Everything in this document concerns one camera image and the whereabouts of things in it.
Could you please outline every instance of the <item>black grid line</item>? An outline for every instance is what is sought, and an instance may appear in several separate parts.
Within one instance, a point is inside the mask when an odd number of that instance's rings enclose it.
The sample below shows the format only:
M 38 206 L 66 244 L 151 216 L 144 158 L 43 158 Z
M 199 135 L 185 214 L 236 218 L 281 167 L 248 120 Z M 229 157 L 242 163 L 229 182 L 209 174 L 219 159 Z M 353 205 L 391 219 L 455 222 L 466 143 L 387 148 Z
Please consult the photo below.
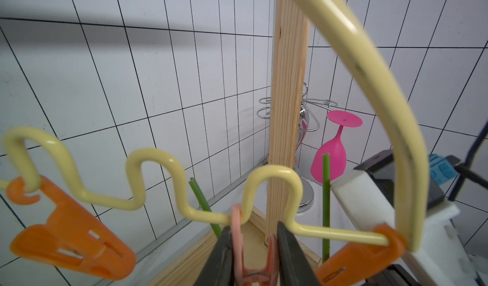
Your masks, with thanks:
M 168 28 L 169 28 L 168 9 L 166 7 L 166 0 L 163 0 L 163 1 L 164 1 L 164 11 L 166 12 L 166 21 L 168 23 Z M 174 49 L 173 49 L 173 40 L 171 39 L 171 31 L 169 31 L 168 34 L 169 34 L 169 43 L 171 44 L 171 54 L 173 55 L 173 63 L 174 63 L 174 66 L 175 66 L 176 83 L 178 85 L 178 94 L 180 96 L 181 114 L 183 116 L 183 124 L 185 125 L 185 134 L 186 134 L 186 141 L 188 143 L 188 152 L 190 154 L 190 162 L 192 163 L 191 164 L 191 167 L 193 169 L 193 161 L 192 161 L 192 158 L 191 158 L 191 151 L 190 151 L 190 140 L 188 139 L 188 130 L 186 129 L 185 113 L 183 112 L 183 100 L 181 99 L 180 81 L 178 80 L 178 72 L 176 70 L 175 52 L 174 52 Z M 169 197 L 168 185 L 166 185 L 166 191 L 168 192 L 168 197 Z M 171 203 L 171 209 L 173 210 L 173 216 L 175 218 L 175 223 L 177 224 L 178 221 L 176 220 L 175 209 L 174 209 L 172 203 Z
M 232 178 L 232 172 L 230 171 L 230 153 L 229 153 L 229 129 L 227 125 L 227 102 L 225 101 L 225 76 L 223 74 L 223 46 L 222 46 L 222 23 L 221 23 L 221 18 L 220 18 L 220 0 L 217 0 L 219 3 L 219 31 L 221 32 L 220 34 L 220 56 L 222 59 L 222 87 L 223 87 L 223 111 L 225 114 L 225 136 L 227 137 L 227 158 L 229 160 L 229 179 Z
M 146 112 L 147 123 L 149 124 L 149 130 L 151 131 L 151 136 L 153 138 L 154 147 L 156 147 L 156 140 L 154 139 L 154 134 L 153 134 L 152 127 L 151 127 L 151 122 L 149 120 L 149 115 L 147 113 L 147 107 L 146 107 L 146 103 L 144 100 L 143 89 L 141 87 L 141 82 L 139 80 L 139 74 L 137 73 L 136 62 L 134 61 L 134 55 L 132 54 L 132 48 L 131 48 L 130 41 L 129 41 L 129 35 L 127 34 L 127 28 L 125 27 L 124 15 L 122 14 L 122 8 L 120 7 L 119 0 L 117 0 L 117 5 L 119 6 L 119 12 L 120 12 L 120 18 L 122 19 L 122 24 L 124 25 L 125 38 L 127 39 L 127 45 L 129 46 L 130 57 L 132 59 L 132 65 L 134 66 L 134 71 L 136 73 L 137 84 L 139 85 L 139 91 L 141 92 L 141 98 L 143 100 L 144 111 Z M 164 171 L 162 170 L 161 166 L 160 166 L 160 168 L 161 168 L 162 178 L 164 180 Z M 166 186 L 166 191 L 168 192 L 168 196 L 169 196 L 169 191 L 168 191 L 168 187 L 166 185 L 166 181 L 164 182 L 164 185 Z M 174 213 L 173 204 L 171 204 L 171 200 L 169 201 L 169 203 L 171 206 L 171 210 L 173 211 L 173 217 L 175 218 L 175 221 L 176 221 L 176 216 Z M 147 213 L 146 205 L 144 205 L 144 210 L 146 211 L 147 219 L 149 220 L 149 224 L 151 226 L 151 230 L 153 231 L 154 238 L 157 239 L 156 233 L 154 232 L 154 228 L 153 228 L 152 223 L 151 223 L 151 218 L 149 217 L 149 214 Z
M 2 267 L 4 267 L 4 266 L 7 266 L 8 264 L 10 264 L 11 262 L 15 261 L 15 260 L 16 260 L 16 259 L 18 259 L 18 258 L 19 258 L 19 257 L 16 257 L 15 259 L 13 259 L 13 260 L 9 261 L 8 263 L 1 265 L 1 266 L 0 266 L 0 268 L 2 268 Z
M 408 4 L 406 5 L 405 15 L 403 16 L 402 25 L 400 26 L 400 31 L 398 32 L 397 42 L 395 44 L 395 49 L 393 50 L 393 54 L 391 55 L 391 60 L 390 60 L 390 64 L 388 66 L 388 69 L 391 68 L 391 64 L 393 63 L 393 58 L 395 57 L 396 46 L 398 45 L 398 41 L 400 40 L 400 35 L 402 34 L 403 24 L 405 23 L 405 18 L 406 18 L 406 15 L 408 13 L 408 8 L 410 7 L 411 1 L 412 0 L 408 0 Z M 375 119 L 376 119 L 376 113 L 374 114 L 373 122 L 371 122 L 371 128 L 369 129 L 368 139 L 366 139 L 366 144 L 364 145 L 364 151 L 363 151 L 363 155 L 361 156 L 361 162 L 363 162 L 364 154 L 366 153 L 366 148 L 368 147 L 369 137 L 371 136 L 371 131 L 373 131 L 373 125 L 374 125 Z
M 15 52 L 14 52 L 14 50 L 12 49 L 12 46 L 10 45 L 10 43 L 9 43 L 9 41 L 8 41 L 8 39 L 7 39 L 7 35 L 5 35 L 5 33 L 3 32 L 3 29 L 2 29 L 2 27 L 1 27 L 1 26 L 0 26 L 0 31 L 2 31 L 3 37 L 5 38 L 5 41 L 7 42 L 7 45 L 8 45 L 8 47 L 10 48 L 10 51 L 11 51 L 11 52 L 12 52 L 12 54 L 14 55 L 14 58 L 15 58 L 15 60 L 17 61 L 17 64 L 19 65 L 19 68 L 21 69 L 22 74 L 24 75 L 25 80 L 26 80 L 26 81 L 27 81 L 27 83 L 29 84 L 29 88 L 32 90 L 32 93 L 33 93 L 34 97 L 36 98 L 37 103 L 39 104 L 40 110 L 42 110 L 42 113 L 44 114 L 44 117 L 46 117 L 47 123 L 49 123 L 49 126 L 51 127 L 51 130 L 53 131 L 54 136 L 57 138 L 57 137 L 58 137 L 58 135 L 56 134 L 56 131 L 54 131 L 54 128 L 53 128 L 53 126 L 52 126 L 51 122 L 49 121 L 49 118 L 47 117 L 47 114 L 46 114 L 46 112 L 44 111 L 44 108 L 42 108 L 42 105 L 40 104 L 39 98 L 37 98 L 37 95 L 36 95 L 36 93 L 34 92 L 34 89 L 32 88 L 32 85 L 30 84 L 29 79 L 27 78 L 27 75 L 25 75 L 24 69 L 22 69 L 21 63 L 19 62 L 19 59 L 18 59 L 18 58 L 17 58 L 17 56 L 15 55 Z
M 234 32 L 236 32 L 236 0 L 234 0 Z M 236 45 L 236 93 L 239 94 L 239 80 L 237 77 L 237 35 L 234 35 L 234 41 Z M 239 143 L 239 177 L 242 177 L 242 170 L 241 170 L 241 126 L 239 122 L 239 97 L 236 97 L 237 103 L 237 139 Z
M 103 91 L 103 95 L 105 96 L 105 100 L 107 101 L 108 110 L 110 111 L 110 115 L 112 116 L 112 120 L 114 121 L 115 130 L 117 131 L 117 134 L 119 135 L 120 144 L 122 145 L 122 149 L 124 150 L 125 157 L 127 157 L 127 152 L 125 151 L 125 147 L 124 147 L 124 143 L 122 141 L 122 137 L 120 136 L 119 129 L 117 128 L 117 123 L 115 122 L 115 118 L 114 118 L 114 114 L 112 112 L 112 108 L 110 107 L 110 103 L 108 102 L 107 93 L 105 93 L 105 88 L 103 87 L 103 83 L 101 81 L 100 74 L 98 73 L 98 68 L 97 68 L 97 65 L 95 63 L 95 59 L 93 58 L 93 54 L 92 54 L 92 51 L 90 49 L 90 44 L 88 43 L 88 39 L 86 38 L 85 30 L 83 29 L 83 25 L 81 24 L 80 16 L 78 15 L 78 10 L 76 9 L 75 1 L 71 0 L 71 2 L 73 3 L 73 8 L 75 9 L 75 12 L 76 12 L 76 17 L 78 18 L 78 21 L 80 22 L 79 25 L 80 25 L 80 28 L 82 29 L 83 37 L 85 38 L 85 42 L 86 42 L 86 46 L 88 47 L 88 51 L 90 52 L 90 57 L 92 58 L 93 66 L 95 67 L 95 71 L 97 72 L 98 81 L 100 82 L 101 90 Z M 93 207 L 93 210 L 95 211 L 95 215 L 98 216 L 97 210 L 95 209 L 94 205 L 93 204 L 91 204 L 91 205 Z
M 481 224 L 481 226 L 473 233 L 473 235 L 471 235 L 471 237 L 467 240 L 467 242 L 464 244 L 464 246 L 466 247 L 467 243 L 469 243 L 469 241 L 478 233 L 478 231 L 481 229 L 481 227 L 488 221 L 488 218 L 485 219 L 485 222 L 483 222 Z
M 82 23 L 82 22 L 70 22 L 70 21 L 57 21 L 57 20 L 41 20 L 41 19 L 28 19 L 28 18 L 15 18 L 15 17 L 0 17 L 0 19 L 8 20 L 22 20 L 22 21 L 36 21 L 36 22 L 46 22 L 46 23 L 60 23 L 60 24 L 75 24 L 75 25 L 90 25 L 90 26 L 105 26 L 105 27 L 125 27 L 125 28 L 136 28 L 136 29 L 150 29 L 150 30 L 165 30 L 165 31 L 181 31 L 181 32 L 195 32 L 195 33 L 211 33 L 211 34 L 228 34 L 228 35 L 241 35 L 241 36 L 260 36 L 260 37 L 272 37 L 268 35 L 251 35 L 251 34 L 240 34 L 240 33 L 219 33 L 219 32 L 209 32 L 209 31 L 195 31 L 195 30 L 182 30 L 182 29 L 171 29 L 171 28 L 158 28 L 158 27 L 136 27 L 136 26 L 126 26 L 126 25 L 109 25 L 109 24 L 94 24 L 94 23 Z
M 58 267 L 54 266 L 54 268 L 56 269 L 56 271 L 58 271 L 58 273 L 61 275 L 61 277 L 63 277 L 64 281 L 69 285 L 71 286 L 71 284 L 68 282 L 68 280 L 64 277 L 64 275 L 61 273 L 61 271 L 58 269 Z
M 442 12 L 444 11 L 444 7 L 446 6 L 446 2 L 448 0 L 444 0 L 444 4 L 442 5 L 441 13 L 439 14 L 439 17 L 437 18 L 437 22 L 435 23 L 434 31 L 432 31 L 432 36 L 430 37 L 429 44 L 427 45 L 427 50 L 425 50 L 424 58 L 422 59 L 422 63 L 420 63 L 420 68 L 419 72 L 417 72 L 417 76 L 415 77 L 415 81 L 413 81 L 412 89 L 410 90 L 410 94 L 408 95 L 408 101 L 410 101 L 410 97 L 412 96 L 413 88 L 415 88 L 415 84 L 417 83 L 417 79 L 419 78 L 420 70 L 422 69 L 422 66 L 425 61 L 425 57 L 427 56 L 427 52 L 429 51 L 430 43 L 432 43 L 432 39 L 434 38 L 435 31 L 437 29 L 437 25 L 439 24 L 439 21 L 441 20 Z
M 193 22 L 193 8 L 191 6 L 191 0 L 189 0 L 189 1 L 190 1 L 191 24 L 192 24 L 193 30 L 195 30 L 195 24 Z M 197 49 L 197 39 L 195 37 L 195 32 L 193 32 L 193 41 L 195 43 L 195 57 L 197 59 L 197 73 L 198 73 L 198 84 L 200 86 L 200 98 L 201 98 L 202 103 L 203 103 L 204 96 L 202 94 L 202 81 L 200 79 L 200 66 L 198 65 L 198 49 Z M 202 114 L 204 116 L 205 142 L 207 143 L 207 153 L 208 153 L 209 158 L 210 158 L 210 150 L 208 149 L 207 125 L 205 124 L 205 110 L 204 110 L 203 104 L 202 104 Z M 210 163 L 210 160 L 208 161 L 208 165 L 210 167 L 210 182 L 212 184 L 212 193 L 215 196 L 215 190 L 213 187 L 213 178 L 212 178 L 212 164 Z M 194 168 L 193 168 L 193 176 L 195 177 L 195 169 Z
M 337 59 L 338 58 L 339 58 L 339 56 L 336 54 L 336 61 L 335 61 L 335 64 L 334 64 L 334 72 L 332 74 L 332 82 L 330 83 L 329 100 L 332 97 L 332 88 L 334 87 L 334 77 L 335 77 L 335 70 L 337 69 Z M 324 130 L 322 131 L 322 143 L 324 143 L 324 137 L 326 135 L 326 124 L 327 124 L 327 118 L 324 121 Z
M 480 58 L 481 56 L 483 55 L 483 52 L 485 51 L 485 48 L 483 48 L 483 50 L 481 50 L 481 53 L 480 53 L 480 56 L 478 57 L 478 59 L 476 60 L 476 63 L 474 64 L 474 67 L 473 69 L 471 70 L 471 73 L 469 74 L 468 78 L 467 78 L 467 81 L 466 83 L 464 84 L 463 86 L 463 89 L 461 90 L 461 93 L 459 94 L 459 97 L 458 99 L 456 100 L 456 103 L 454 104 L 454 107 L 452 108 L 451 110 L 451 113 L 449 113 L 449 117 L 448 119 L 446 120 L 446 123 L 444 124 L 444 127 L 442 128 L 442 131 L 441 131 L 441 134 L 439 135 L 439 137 L 437 138 L 437 141 L 435 142 L 434 144 L 434 148 L 432 149 L 432 151 L 430 152 L 432 154 L 432 152 L 434 152 L 434 149 L 437 145 L 437 143 L 439 142 L 439 139 L 441 139 L 441 136 L 442 136 L 442 133 L 444 132 L 444 130 L 446 129 L 446 126 L 448 125 L 448 122 L 449 122 L 449 119 L 451 118 L 452 116 L 452 113 L 454 112 L 454 110 L 456 109 L 456 106 L 459 102 L 459 100 L 461 99 L 461 96 L 463 95 L 463 92 L 464 92 L 464 89 L 466 89 L 466 86 L 467 86 L 467 83 L 469 82 L 469 80 L 471 79 L 471 76 L 473 75 L 473 72 L 474 70 L 476 69 L 476 66 L 478 65 L 478 62 L 480 61 Z

